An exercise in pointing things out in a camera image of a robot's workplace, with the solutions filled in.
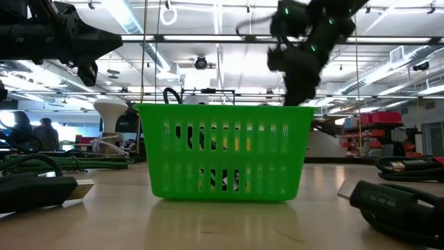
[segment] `usb connector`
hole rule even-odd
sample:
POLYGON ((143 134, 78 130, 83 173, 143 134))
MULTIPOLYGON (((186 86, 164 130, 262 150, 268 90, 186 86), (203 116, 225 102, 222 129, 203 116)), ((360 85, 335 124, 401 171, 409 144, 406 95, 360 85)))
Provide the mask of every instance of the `usb connector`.
POLYGON ((68 200, 73 199, 83 199, 86 194, 91 190, 94 182, 91 180, 77 180, 77 187, 74 191, 68 196, 68 200))
POLYGON ((444 199, 395 184, 345 181, 338 196, 349 199, 376 230, 404 242, 444 249, 444 199), (428 203, 424 206, 419 201, 428 203))
POLYGON ((91 180, 74 177, 38 177, 36 173, 12 174, 0 178, 0 214, 61 205, 82 199, 91 190, 91 180))

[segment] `basket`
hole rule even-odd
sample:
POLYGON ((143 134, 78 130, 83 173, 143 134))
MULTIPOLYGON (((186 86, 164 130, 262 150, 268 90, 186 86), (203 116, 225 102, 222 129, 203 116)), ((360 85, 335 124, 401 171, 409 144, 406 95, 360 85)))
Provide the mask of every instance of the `basket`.
POLYGON ((153 194, 172 199, 296 197, 314 109, 136 104, 153 194))

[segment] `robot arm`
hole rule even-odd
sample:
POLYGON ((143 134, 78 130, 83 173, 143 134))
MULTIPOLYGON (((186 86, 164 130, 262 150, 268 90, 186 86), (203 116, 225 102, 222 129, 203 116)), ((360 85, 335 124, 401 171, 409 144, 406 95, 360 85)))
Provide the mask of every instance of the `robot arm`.
POLYGON ((120 35, 85 24, 76 8, 52 0, 0 2, 0 60, 32 60, 42 64, 58 59, 86 86, 95 85, 95 60, 123 45, 120 35), (27 7, 32 17, 28 17, 27 7))
POLYGON ((312 0, 308 5, 292 0, 278 2, 270 25, 277 46, 268 50, 268 68, 284 72, 285 106, 298 106, 314 98, 316 86, 321 81, 319 75, 328 63, 334 45, 353 33, 356 26, 351 17, 367 1, 312 0), (299 46, 287 38, 303 35, 307 39, 299 46))

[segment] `security camera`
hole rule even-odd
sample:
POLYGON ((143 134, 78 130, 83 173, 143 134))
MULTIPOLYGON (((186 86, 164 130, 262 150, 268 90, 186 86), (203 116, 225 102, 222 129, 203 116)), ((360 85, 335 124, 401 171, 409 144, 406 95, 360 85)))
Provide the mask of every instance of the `security camera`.
POLYGON ((205 59, 205 56, 198 56, 196 62, 194 63, 194 67, 196 69, 205 69, 208 66, 208 62, 205 59))

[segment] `table surface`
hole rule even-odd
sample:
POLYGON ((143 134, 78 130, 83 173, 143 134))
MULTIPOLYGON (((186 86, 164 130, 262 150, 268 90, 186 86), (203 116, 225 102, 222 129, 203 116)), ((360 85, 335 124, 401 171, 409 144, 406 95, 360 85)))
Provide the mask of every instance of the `table surface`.
MULTIPOLYGON (((371 166, 305 165, 286 203, 165 201, 145 164, 71 175, 95 186, 82 201, 2 215, 0 249, 417 249, 375 232, 337 197, 345 179, 384 182, 371 166)), ((443 184, 403 184, 444 196, 443 184)))

